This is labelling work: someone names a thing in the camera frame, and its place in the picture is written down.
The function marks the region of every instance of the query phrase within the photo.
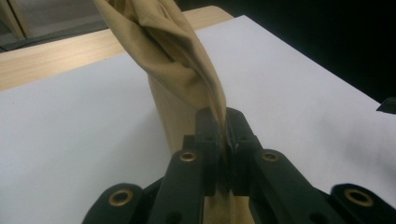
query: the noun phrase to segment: white paper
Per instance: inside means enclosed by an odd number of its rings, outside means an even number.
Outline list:
[[[228,107],[245,114],[263,147],[318,189],[352,183],[396,206],[395,115],[247,17],[199,36]]]
[[[0,92],[0,223],[81,223],[100,194],[170,160],[147,75],[127,55]]]
[[[228,106],[315,187],[353,183],[396,205],[396,116],[246,17],[198,32]],[[0,92],[1,223],[80,223],[170,155],[146,74],[121,54]]]

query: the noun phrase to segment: folded fabric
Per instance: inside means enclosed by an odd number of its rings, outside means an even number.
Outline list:
[[[224,130],[226,103],[219,78],[174,1],[94,1],[113,34],[148,73],[172,153],[181,149],[184,135],[194,134],[199,109],[210,107]],[[205,198],[204,223],[249,223],[246,210],[246,198],[218,190],[215,197]]]

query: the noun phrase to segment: wooden surface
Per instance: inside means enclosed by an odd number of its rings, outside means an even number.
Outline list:
[[[233,17],[218,7],[184,12],[195,30]],[[0,53],[0,91],[123,53],[110,30],[79,35],[47,44]]]

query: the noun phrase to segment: tan fabric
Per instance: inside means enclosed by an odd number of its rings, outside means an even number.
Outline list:
[[[94,0],[114,35],[148,73],[171,152],[194,134],[197,110],[210,107],[224,130],[225,97],[195,32],[172,0]],[[251,223],[246,198],[223,190],[205,198],[205,223]]]

